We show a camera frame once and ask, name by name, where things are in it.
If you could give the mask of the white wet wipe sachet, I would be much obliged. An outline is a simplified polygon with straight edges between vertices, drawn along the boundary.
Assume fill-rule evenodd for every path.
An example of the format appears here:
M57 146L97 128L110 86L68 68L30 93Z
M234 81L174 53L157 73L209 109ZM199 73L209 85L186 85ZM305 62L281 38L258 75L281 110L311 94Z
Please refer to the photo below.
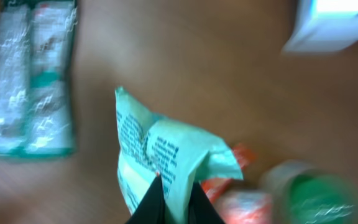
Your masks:
M193 183L206 179L210 156L230 147L219 136L150 111L123 87L115 96L117 179L130 213L161 176L166 221L186 223Z

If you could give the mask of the red Nescafe coffee sachet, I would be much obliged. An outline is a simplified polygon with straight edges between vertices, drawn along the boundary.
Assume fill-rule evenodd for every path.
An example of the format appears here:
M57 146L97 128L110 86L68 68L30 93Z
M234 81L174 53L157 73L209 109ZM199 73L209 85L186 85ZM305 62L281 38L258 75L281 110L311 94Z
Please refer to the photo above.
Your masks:
M210 202L215 202L233 180L243 180L243 171L255 161L256 155L243 144L209 157L208 175L201 188Z

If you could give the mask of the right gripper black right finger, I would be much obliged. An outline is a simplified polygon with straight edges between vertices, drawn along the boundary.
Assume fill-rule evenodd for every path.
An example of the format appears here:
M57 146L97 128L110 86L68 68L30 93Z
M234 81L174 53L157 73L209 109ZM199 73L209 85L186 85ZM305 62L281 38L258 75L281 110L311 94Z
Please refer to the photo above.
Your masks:
M188 204L189 224L224 224L199 183L194 183Z

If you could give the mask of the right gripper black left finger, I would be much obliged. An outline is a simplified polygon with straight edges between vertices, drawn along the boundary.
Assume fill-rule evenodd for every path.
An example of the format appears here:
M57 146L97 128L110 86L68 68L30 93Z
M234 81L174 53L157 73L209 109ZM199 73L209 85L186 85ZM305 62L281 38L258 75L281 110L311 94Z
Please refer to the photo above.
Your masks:
M126 224L165 224L162 178L154 178L145 196Z

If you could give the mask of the green 3M gloves package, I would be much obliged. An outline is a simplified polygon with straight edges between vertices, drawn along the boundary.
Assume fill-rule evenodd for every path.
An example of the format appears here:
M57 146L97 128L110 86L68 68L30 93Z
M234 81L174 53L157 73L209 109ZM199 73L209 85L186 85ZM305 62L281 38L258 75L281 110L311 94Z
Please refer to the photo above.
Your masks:
M65 157L75 149L70 65L76 1L3 1L0 157Z

